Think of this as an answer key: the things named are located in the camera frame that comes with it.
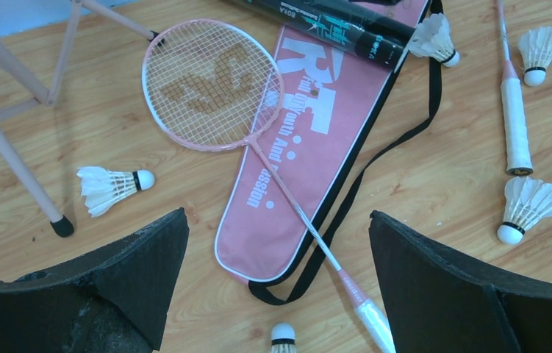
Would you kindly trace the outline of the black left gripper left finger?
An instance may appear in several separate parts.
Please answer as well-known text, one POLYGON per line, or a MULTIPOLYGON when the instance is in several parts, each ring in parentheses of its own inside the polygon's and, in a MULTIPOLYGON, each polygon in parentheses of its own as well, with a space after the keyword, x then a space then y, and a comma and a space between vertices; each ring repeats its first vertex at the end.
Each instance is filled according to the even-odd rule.
POLYGON ((179 208, 72 260, 0 281, 0 352, 160 349, 188 238, 179 208))

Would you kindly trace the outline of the black shuttlecock tube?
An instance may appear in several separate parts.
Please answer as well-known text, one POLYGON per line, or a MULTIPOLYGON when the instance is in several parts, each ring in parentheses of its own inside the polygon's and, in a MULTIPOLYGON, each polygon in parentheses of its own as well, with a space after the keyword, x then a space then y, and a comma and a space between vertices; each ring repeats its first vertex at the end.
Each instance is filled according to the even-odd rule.
POLYGON ((349 1, 230 1, 321 42, 397 71, 415 28, 349 1))

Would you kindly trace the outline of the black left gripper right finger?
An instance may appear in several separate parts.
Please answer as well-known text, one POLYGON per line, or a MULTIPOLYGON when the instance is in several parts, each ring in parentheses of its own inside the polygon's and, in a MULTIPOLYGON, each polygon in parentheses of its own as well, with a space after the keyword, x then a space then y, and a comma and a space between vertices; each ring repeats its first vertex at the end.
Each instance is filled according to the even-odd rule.
POLYGON ((485 263, 380 211, 368 232, 398 352, 552 352, 552 283, 485 263))

